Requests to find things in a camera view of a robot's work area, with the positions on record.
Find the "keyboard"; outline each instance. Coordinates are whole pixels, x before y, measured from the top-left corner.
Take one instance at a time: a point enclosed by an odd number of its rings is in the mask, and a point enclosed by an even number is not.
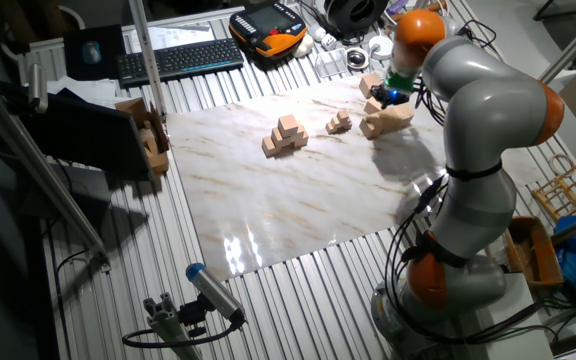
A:
[[[231,38],[155,50],[155,60],[162,81],[232,70],[244,63]],[[117,68],[122,88],[149,83],[141,53],[118,56]]]

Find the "blue cap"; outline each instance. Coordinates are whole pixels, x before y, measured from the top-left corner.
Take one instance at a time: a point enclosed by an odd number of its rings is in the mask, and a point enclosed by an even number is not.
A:
[[[188,267],[186,268],[186,277],[188,278],[188,281],[192,282],[195,276],[197,276],[197,274],[199,274],[199,272],[205,268],[206,265],[202,263],[194,263],[188,265]]]

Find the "marble board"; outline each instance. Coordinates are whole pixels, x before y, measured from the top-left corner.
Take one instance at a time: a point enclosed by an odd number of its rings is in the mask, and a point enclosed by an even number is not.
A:
[[[444,171],[442,128],[423,105],[411,127],[372,141],[363,136],[359,80],[168,117],[204,261],[218,279],[390,227]],[[328,135],[338,109],[348,110],[353,127]],[[288,114],[305,127],[308,145],[266,158],[262,138]],[[503,160],[517,186],[542,179],[525,149],[508,150]]]

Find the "paper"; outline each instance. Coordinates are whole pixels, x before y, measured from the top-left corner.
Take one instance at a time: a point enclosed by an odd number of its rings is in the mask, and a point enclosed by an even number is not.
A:
[[[214,40],[215,36],[208,25],[186,25],[174,28],[148,28],[153,50],[165,49],[202,41]],[[132,52],[141,52],[137,30],[130,32]]]
[[[57,81],[48,81],[48,93],[50,94],[57,94],[63,89],[68,89],[87,103],[110,109],[114,109],[115,104],[118,102],[131,99],[116,96],[115,93],[118,88],[117,80],[110,79],[77,81],[68,76],[63,76]]]

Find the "computer monitor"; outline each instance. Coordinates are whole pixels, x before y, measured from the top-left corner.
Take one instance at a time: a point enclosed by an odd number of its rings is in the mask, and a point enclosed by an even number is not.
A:
[[[0,81],[0,89],[28,101],[28,89]],[[20,115],[42,153],[93,166],[119,179],[154,178],[139,132],[128,113],[89,104],[76,95],[48,95],[44,114]]]

